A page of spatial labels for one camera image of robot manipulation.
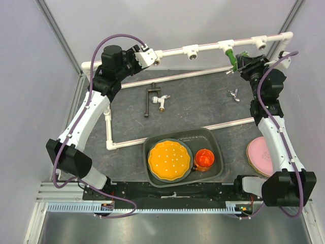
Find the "green plastic water faucet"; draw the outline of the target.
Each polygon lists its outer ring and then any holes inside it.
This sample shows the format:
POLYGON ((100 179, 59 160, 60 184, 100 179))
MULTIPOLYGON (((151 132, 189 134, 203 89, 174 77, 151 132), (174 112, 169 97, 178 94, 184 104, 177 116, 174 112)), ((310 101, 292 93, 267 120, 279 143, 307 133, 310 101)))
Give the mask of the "green plastic water faucet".
POLYGON ((234 56, 233 54, 233 50, 229 49, 225 52, 226 56, 229 58, 230 63, 232 65, 232 67, 226 72, 227 75, 229 74, 233 74, 236 70, 237 70, 237 57, 238 56, 244 56, 244 57, 249 57, 249 54, 247 51, 244 51, 240 54, 237 54, 236 56, 234 56))

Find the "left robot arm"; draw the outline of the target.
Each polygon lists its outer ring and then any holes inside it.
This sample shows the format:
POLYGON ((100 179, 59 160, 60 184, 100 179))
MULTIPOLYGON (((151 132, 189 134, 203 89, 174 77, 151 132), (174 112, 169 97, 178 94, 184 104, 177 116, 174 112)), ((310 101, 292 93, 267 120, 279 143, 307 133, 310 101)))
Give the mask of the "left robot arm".
POLYGON ((120 46, 104 48, 101 62, 90 65, 90 81, 83 105, 58 139, 49 139, 47 152, 54 170, 61 170, 72 179, 80 179, 94 187, 101 200, 111 196, 109 178, 92 165, 92 159, 83 151, 90 132, 100 115, 109 107, 121 89, 121 82, 154 64, 157 56, 153 49, 133 46, 122 50, 120 46))

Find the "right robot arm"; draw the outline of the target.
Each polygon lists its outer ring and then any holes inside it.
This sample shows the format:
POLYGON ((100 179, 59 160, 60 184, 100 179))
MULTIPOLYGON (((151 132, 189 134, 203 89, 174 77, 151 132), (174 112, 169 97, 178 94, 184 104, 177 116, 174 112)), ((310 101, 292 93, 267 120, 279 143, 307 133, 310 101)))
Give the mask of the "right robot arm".
POLYGON ((315 173, 305 169, 294 151, 278 100, 286 76, 277 66, 296 54, 289 53, 273 64, 264 55, 236 55, 237 71, 249 82, 254 97, 250 114, 266 141, 273 166, 273 173, 268 179, 237 176, 232 192, 238 200, 254 194, 261 197, 268 207, 302 208, 316 185, 315 173))

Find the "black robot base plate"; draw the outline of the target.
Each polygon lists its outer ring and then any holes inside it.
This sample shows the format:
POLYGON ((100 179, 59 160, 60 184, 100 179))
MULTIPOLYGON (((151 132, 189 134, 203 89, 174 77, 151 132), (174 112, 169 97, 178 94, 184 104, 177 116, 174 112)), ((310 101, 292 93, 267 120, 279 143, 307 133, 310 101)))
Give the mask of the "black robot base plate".
POLYGON ((197 182, 192 184, 157 188, 148 182, 112 182, 104 186, 101 192, 84 187, 84 200, 110 200, 112 196, 131 200, 158 200, 169 198, 212 199, 226 201, 261 201, 260 196, 245 193, 235 188, 233 183, 197 182))

